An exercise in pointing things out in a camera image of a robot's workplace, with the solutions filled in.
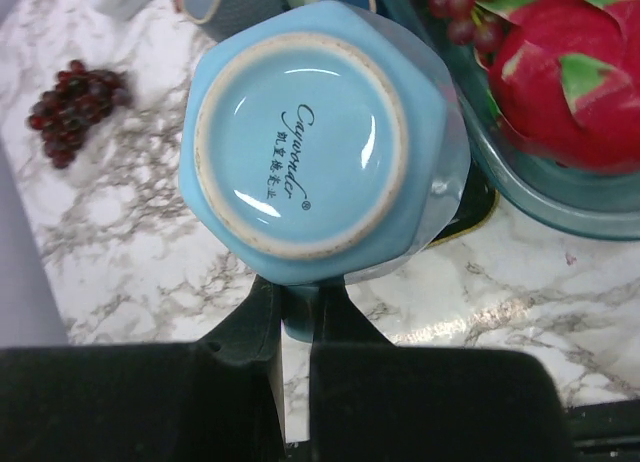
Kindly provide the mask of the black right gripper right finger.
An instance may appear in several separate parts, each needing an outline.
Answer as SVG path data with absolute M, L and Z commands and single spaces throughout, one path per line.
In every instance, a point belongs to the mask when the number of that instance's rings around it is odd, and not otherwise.
M 571 461 L 554 382 L 502 349 L 400 347 L 342 285 L 320 289 L 310 357 L 315 461 Z

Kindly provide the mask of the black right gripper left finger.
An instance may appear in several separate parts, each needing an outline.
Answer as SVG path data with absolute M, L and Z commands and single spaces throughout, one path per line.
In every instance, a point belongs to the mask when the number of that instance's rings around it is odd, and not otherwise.
M 7 348 L 5 461 L 280 461 L 282 292 L 257 278 L 198 340 Z

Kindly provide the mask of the light blue hexagonal mug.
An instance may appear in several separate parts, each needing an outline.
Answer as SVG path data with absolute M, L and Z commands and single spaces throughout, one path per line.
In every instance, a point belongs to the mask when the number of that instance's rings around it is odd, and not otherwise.
M 461 203 L 471 164 L 444 61 L 373 12 L 317 2 L 206 52 L 189 91 L 179 189 L 206 228 L 289 288 L 312 337 L 323 285 L 380 277 Z

